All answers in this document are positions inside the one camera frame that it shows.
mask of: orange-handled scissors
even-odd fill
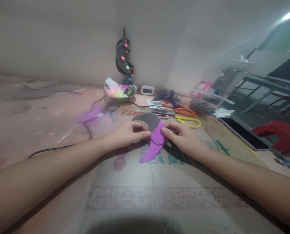
[[[201,122],[198,120],[198,119],[194,119],[194,118],[187,118],[187,117],[180,117],[180,116],[177,116],[176,114],[182,114],[182,115],[186,115],[186,116],[195,116],[195,112],[193,112],[192,110],[190,109],[187,109],[187,108],[176,108],[174,111],[166,111],[166,110],[160,110],[160,109],[155,109],[155,108],[152,108],[150,110],[150,112],[152,113],[155,113],[155,114],[163,114],[163,115],[169,115],[169,116],[173,116],[174,118],[177,119],[178,122],[182,123],[182,124],[186,124],[188,125],[190,128],[199,128],[201,126]],[[197,125],[190,125],[190,124],[187,124],[185,123],[183,120],[189,120],[189,121],[194,121],[197,123]]]
[[[184,107],[176,108],[174,111],[176,114],[181,114],[181,115],[186,115],[186,116],[191,116],[191,117],[196,115],[196,113],[193,112],[191,109],[187,109]]]

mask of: ceiling light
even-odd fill
[[[290,19],[290,13],[288,13],[287,15],[284,16],[283,20],[287,20]]]

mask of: ball of yarn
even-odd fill
[[[192,100],[189,108],[199,116],[212,115],[216,111],[216,108],[210,106],[207,101],[202,99]]]

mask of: metal bowl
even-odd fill
[[[133,97],[136,94],[136,91],[132,92],[130,96],[127,97],[113,97],[113,96],[109,96],[106,92],[105,89],[103,90],[104,94],[106,95],[106,97],[108,97],[111,101],[113,102],[117,102],[117,103],[124,103],[124,102],[128,102],[129,99],[131,97]]]

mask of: gray foam piece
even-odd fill
[[[132,120],[145,122],[151,132],[157,128],[160,122],[159,117],[153,113],[140,114],[135,116]]]

